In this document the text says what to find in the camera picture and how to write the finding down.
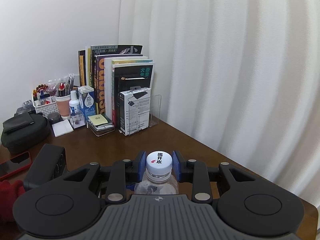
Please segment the clear plastic water bottle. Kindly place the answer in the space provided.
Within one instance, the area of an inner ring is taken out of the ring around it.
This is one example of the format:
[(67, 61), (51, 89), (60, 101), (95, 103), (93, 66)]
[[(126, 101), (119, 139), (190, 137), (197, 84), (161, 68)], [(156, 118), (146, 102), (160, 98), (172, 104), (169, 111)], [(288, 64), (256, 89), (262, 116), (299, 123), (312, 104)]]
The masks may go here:
[(146, 170), (142, 181), (136, 183), (134, 192), (135, 194), (155, 195), (178, 194), (178, 182), (171, 173), (156, 176)]

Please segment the white bottle cap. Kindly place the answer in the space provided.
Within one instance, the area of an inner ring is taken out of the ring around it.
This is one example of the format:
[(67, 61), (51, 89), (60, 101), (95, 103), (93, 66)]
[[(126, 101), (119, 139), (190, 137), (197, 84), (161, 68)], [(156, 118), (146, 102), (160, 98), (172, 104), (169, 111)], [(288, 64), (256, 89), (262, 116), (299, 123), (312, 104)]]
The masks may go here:
[(164, 151), (154, 151), (146, 158), (146, 170), (155, 178), (164, 178), (171, 175), (172, 156)]

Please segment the white dropper bottle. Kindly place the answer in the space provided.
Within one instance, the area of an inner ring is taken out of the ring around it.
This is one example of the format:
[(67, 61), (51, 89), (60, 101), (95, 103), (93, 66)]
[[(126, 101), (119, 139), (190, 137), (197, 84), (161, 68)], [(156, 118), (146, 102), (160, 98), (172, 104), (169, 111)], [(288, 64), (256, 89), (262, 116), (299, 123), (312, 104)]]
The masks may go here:
[(76, 116), (81, 112), (80, 101), (77, 98), (77, 93), (75, 90), (71, 91), (71, 100), (69, 101), (69, 108), (71, 116)]

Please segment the white notepad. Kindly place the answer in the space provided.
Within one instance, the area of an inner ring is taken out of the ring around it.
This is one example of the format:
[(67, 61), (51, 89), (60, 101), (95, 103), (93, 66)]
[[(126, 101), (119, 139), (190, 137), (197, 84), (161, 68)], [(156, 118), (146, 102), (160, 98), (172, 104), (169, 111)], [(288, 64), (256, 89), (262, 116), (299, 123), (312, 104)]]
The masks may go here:
[(52, 129), (55, 137), (59, 137), (59, 136), (73, 132), (73, 128), (67, 119), (61, 122), (52, 124)]

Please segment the red cloth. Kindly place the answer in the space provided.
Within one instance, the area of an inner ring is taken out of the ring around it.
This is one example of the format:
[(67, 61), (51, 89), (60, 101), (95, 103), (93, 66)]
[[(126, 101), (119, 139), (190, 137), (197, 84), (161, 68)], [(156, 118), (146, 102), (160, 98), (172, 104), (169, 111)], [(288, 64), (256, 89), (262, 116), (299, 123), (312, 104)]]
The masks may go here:
[(12, 208), (19, 196), (25, 193), (21, 180), (10, 184), (7, 180), (0, 182), (0, 221), (12, 222), (14, 220)]

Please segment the small clear box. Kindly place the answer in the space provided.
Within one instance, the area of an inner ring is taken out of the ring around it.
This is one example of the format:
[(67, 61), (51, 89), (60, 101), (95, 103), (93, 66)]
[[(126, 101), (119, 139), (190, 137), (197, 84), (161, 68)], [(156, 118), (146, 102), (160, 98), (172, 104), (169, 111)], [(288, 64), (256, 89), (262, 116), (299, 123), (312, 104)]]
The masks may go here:
[(72, 113), (69, 122), (71, 123), (73, 129), (80, 128), (86, 124), (84, 116), (81, 112)]

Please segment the white plastic basket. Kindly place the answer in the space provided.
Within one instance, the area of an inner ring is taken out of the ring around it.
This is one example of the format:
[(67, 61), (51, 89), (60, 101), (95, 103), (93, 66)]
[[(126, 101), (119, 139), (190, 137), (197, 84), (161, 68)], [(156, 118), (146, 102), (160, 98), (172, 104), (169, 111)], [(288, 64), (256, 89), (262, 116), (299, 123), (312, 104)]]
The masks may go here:
[(37, 93), (37, 96), (33, 96), (32, 103), (36, 113), (42, 114), (45, 118), (47, 118), (50, 113), (59, 113), (55, 97), (50, 96), (48, 93)]

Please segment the metal tin with sticky notes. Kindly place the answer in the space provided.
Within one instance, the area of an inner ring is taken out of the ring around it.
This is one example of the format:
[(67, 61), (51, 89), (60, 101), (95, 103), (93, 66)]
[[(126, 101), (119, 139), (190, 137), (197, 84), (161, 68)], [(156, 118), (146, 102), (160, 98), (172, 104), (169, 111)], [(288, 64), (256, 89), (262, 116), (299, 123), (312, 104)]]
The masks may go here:
[(89, 116), (87, 119), (87, 124), (90, 130), (97, 137), (111, 133), (115, 129), (113, 121), (104, 113)]

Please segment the pink paper cup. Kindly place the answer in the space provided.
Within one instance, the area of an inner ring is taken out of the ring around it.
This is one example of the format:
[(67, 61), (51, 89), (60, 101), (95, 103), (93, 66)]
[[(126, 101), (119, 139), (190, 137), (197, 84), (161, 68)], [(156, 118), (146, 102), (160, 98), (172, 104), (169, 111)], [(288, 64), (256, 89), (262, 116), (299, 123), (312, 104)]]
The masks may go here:
[(62, 96), (62, 97), (55, 97), (56, 103), (58, 110), (60, 112), (60, 115), (63, 119), (69, 119), (71, 114), (70, 114), (70, 108), (69, 108), (69, 102), (71, 100), (71, 96)]

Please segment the clear acrylic bookend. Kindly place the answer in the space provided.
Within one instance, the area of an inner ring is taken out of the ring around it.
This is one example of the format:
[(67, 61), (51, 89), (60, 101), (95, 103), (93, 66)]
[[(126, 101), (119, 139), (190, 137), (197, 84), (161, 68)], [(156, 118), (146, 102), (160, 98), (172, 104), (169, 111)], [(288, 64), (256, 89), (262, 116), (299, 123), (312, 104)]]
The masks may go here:
[(150, 98), (149, 127), (159, 124), (161, 113), (161, 95), (154, 95)]

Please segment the blue white carton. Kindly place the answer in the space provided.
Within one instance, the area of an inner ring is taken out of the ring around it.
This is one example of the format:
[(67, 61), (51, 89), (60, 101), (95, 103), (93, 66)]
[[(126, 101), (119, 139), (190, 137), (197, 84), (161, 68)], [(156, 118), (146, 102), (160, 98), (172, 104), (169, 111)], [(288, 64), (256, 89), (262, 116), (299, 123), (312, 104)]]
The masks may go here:
[(85, 117), (95, 115), (95, 94), (94, 88), (90, 86), (81, 86), (78, 88), (80, 109)]

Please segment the white product box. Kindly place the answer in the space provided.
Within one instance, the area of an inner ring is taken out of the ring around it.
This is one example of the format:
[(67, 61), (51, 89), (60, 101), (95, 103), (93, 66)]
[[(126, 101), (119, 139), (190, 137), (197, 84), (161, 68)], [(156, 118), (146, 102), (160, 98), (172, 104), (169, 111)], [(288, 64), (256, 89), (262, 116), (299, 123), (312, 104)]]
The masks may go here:
[(151, 88), (120, 92), (120, 130), (125, 136), (149, 126)]

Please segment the purple book orange letters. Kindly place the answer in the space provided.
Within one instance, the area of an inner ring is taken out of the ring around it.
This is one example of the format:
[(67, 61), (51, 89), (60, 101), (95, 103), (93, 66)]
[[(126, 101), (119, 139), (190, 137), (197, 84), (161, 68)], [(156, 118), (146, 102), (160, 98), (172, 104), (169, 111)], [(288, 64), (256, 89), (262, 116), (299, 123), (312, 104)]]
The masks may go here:
[(139, 54), (109, 54), (109, 55), (96, 55), (94, 57), (94, 92), (95, 92), (95, 109), (97, 114), (101, 114), (105, 112), (105, 67), (104, 62), (105, 58), (110, 59), (115, 57), (119, 59), (121, 57), (124, 58), (139, 58), (139, 59), (147, 59), (146, 56), (142, 56)]

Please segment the white curtain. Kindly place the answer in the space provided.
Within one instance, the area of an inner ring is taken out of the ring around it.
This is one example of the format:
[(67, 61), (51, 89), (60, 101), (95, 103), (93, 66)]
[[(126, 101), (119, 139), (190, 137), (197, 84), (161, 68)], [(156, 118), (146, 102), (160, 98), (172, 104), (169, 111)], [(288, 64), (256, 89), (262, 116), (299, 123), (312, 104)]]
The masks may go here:
[(121, 0), (161, 118), (319, 206), (319, 0)]

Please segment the tall black white book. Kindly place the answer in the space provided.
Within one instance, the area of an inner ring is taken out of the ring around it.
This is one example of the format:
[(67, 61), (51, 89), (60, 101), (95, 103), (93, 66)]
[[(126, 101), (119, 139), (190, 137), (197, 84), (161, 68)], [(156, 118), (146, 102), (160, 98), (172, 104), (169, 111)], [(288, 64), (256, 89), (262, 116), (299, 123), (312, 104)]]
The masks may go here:
[(135, 55), (141, 54), (143, 49), (142, 45), (137, 44), (105, 44), (86, 47), (88, 67), (87, 84), (94, 85), (94, 70), (95, 70), (95, 56), (99, 55)]

